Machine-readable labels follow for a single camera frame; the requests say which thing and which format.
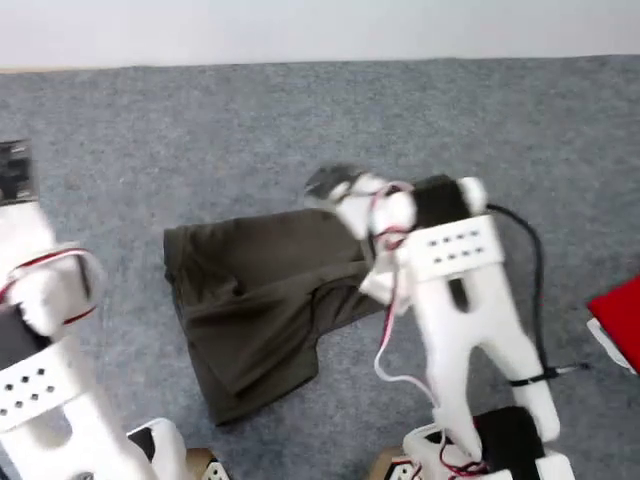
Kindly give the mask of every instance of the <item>gray carpet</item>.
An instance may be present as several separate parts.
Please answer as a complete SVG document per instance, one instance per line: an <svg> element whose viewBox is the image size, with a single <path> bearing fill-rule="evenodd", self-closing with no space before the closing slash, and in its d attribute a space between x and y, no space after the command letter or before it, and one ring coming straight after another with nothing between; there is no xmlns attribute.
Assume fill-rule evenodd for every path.
<svg viewBox="0 0 640 480"><path fill-rule="evenodd" d="M408 180L483 178L546 245L552 359L595 366L553 383L557 447L578 479L635 480L638 380L590 338L584 304L640 270L639 78L640 57L4 75L0 138L33 140L60 238L84 242L110 274L99 313L73 328L125 424L167 416L238 480L360 479L380 449L430 421L429 408L411 385L375 376L375 316L321 340L315 381L212 426L163 279L163 229L298 208L305 179L327 162ZM529 245L500 225L526 321ZM415 332L410 317L399 322L390 369L423 368ZM475 411L508 402L487 360L473 363Z"/></svg>

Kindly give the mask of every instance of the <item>fabric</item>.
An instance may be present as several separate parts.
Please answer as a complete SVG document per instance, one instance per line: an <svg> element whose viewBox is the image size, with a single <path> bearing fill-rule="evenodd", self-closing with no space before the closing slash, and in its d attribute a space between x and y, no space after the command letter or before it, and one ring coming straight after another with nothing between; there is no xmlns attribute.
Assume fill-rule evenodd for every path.
<svg viewBox="0 0 640 480"><path fill-rule="evenodd" d="M640 276L594 298L589 310L634 370L640 371Z"/></svg>
<svg viewBox="0 0 640 480"><path fill-rule="evenodd" d="M358 243L322 211L166 230L164 253L217 424L315 377L318 338L381 308L358 292L368 271Z"/></svg>

